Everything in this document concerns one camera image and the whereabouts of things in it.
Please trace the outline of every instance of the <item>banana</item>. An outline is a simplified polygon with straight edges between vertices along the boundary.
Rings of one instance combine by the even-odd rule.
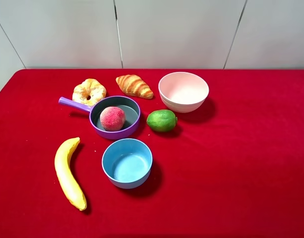
[[[83,211],[87,208],[86,198],[70,171],[70,159],[80,142],[80,138],[66,140],[55,155],[55,170],[61,188],[72,205]]]

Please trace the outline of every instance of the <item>bread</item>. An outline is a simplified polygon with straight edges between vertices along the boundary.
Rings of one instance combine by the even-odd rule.
[[[127,74],[116,78],[116,81],[125,94],[146,99],[153,98],[150,87],[137,75]]]
[[[96,79],[88,78],[77,85],[72,94],[72,100],[88,106],[95,105],[98,101],[105,98],[106,88]]]

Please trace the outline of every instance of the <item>donut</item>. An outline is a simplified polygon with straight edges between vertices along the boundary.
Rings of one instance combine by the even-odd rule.
[[[93,106],[98,101],[105,98],[106,93],[107,90],[101,83],[96,79],[88,78],[81,84],[75,86],[72,100],[88,106]]]

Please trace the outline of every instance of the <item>tile grout line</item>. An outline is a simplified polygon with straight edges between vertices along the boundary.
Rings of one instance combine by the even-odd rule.
[[[116,6],[116,1],[113,0],[114,4],[114,13],[116,16],[116,24],[117,24],[117,32],[118,32],[118,40],[119,40],[119,50],[120,50],[120,56],[121,56],[121,67],[123,67],[123,56],[122,56],[122,49],[121,49],[121,39],[120,39],[120,31],[119,31],[119,24],[118,24],[118,14],[117,14],[117,6]]]
[[[239,21],[238,21],[238,24],[237,24],[237,27],[236,27],[236,31],[235,31],[235,34],[233,36],[233,39],[232,39],[232,42],[231,42],[231,45],[230,45],[230,49],[229,49],[229,52],[228,52],[228,55],[227,55],[227,58],[226,58],[226,61],[225,61],[225,65],[223,66],[223,69],[226,68],[226,65],[227,65],[227,62],[228,62],[228,59],[229,59],[229,55],[230,55],[233,43],[234,43],[234,41],[236,39],[236,35],[237,35],[238,29],[239,29],[239,26],[240,26],[240,23],[241,23],[241,20],[242,20],[242,16],[243,16],[243,13],[244,13],[244,10],[245,10],[246,3],[247,3],[247,0],[245,0],[245,3],[243,5],[242,12],[240,14],[240,18],[239,18]]]
[[[17,50],[15,49],[13,43],[11,42],[11,40],[10,40],[9,37],[8,37],[8,35],[7,35],[6,32],[4,31],[4,28],[2,27],[1,23],[0,23],[0,27],[1,27],[2,31],[4,32],[4,34],[6,35],[6,37],[7,37],[8,41],[10,42],[11,46],[13,47],[13,49],[14,49],[15,53],[17,54],[19,60],[22,62],[24,68],[26,68],[24,62],[22,61],[21,57],[19,56],[19,54],[18,54]]]

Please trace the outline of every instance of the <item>white bowl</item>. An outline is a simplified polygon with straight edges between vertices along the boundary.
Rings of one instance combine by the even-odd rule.
[[[209,94],[208,84],[188,72],[165,75],[158,84],[163,103],[172,111],[189,113],[201,106]]]

